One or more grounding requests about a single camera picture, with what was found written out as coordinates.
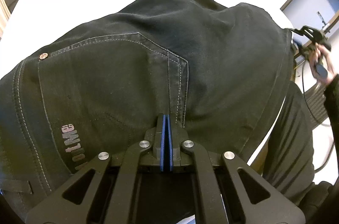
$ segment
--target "black jeans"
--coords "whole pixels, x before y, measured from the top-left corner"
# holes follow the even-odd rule
[[[272,130],[263,178],[299,204],[313,185],[312,129],[299,87],[290,82],[284,105]]]
[[[290,41],[263,9],[213,0],[136,0],[79,25],[0,81],[0,179],[33,189],[4,197],[24,218],[101,151],[123,155],[159,113],[247,161],[287,94]]]

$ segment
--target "black sleeve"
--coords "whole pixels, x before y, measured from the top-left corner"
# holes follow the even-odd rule
[[[339,75],[334,77],[331,84],[329,84],[326,88],[324,94],[326,97],[324,106],[331,121],[337,158],[339,158]]]

